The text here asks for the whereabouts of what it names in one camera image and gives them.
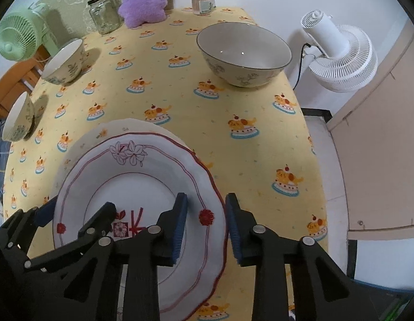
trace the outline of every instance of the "white plate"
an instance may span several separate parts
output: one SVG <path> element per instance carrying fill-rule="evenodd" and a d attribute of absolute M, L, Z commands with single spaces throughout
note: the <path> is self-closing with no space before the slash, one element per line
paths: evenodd
<path fill-rule="evenodd" d="M 186 147 L 156 133 L 123 133 L 83 155 L 59 192 L 53 220 L 56 247 L 77 239 L 77 231 L 106 202 L 117 207 L 115 240 L 136 235 L 173 207 L 178 192 L 189 210 L 180 259 L 158 268 L 162 321 L 190 316 L 215 289 L 225 264 L 223 201 L 212 177 Z"/>

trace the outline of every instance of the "wooden chair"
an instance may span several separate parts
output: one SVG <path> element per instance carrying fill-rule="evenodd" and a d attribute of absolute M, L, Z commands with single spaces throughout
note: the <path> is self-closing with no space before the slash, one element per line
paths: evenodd
<path fill-rule="evenodd" d="M 23 92 L 32 92 L 24 81 L 34 88 L 41 78 L 39 71 L 44 69 L 44 61 L 48 58 L 49 53 L 41 46 L 32 59 L 16 63 L 3 75 L 0 79 L 0 119 L 8 117 L 12 105 Z"/>

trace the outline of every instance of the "large bowl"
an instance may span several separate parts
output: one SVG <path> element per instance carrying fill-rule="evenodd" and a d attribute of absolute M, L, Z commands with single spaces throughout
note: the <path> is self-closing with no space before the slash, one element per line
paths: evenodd
<path fill-rule="evenodd" d="M 2 140 L 17 142 L 30 131 L 34 106 L 29 94 L 22 93 L 8 114 L 2 131 Z"/>
<path fill-rule="evenodd" d="M 84 41 L 80 38 L 71 40 L 47 62 L 42 79 L 58 85 L 70 82 L 81 72 L 84 58 Z"/>
<path fill-rule="evenodd" d="M 268 83 L 292 60 L 282 38 L 251 24 L 211 25 L 198 34 L 197 44 L 210 69 L 237 87 Z"/>

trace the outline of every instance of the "tiled floor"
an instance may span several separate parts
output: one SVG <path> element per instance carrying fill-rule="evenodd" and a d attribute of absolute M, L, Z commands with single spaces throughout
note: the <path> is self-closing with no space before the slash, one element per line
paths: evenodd
<path fill-rule="evenodd" d="M 348 209 L 345 186 L 332 135 L 320 117 L 305 117 L 312 137 L 326 197 L 329 255 L 346 273 Z"/>

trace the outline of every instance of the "green wallpaper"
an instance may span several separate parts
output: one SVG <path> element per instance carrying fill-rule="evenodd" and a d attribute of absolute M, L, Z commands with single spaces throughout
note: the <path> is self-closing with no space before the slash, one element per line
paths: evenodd
<path fill-rule="evenodd" d="M 39 0 L 51 8 L 47 22 L 57 38 L 59 45 L 74 37 L 83 37 L 95 32 L 96 28 L 89 13 L 89 0 Z M 166 9 L 173 8 L 173 1 L 168 0 Z"/>

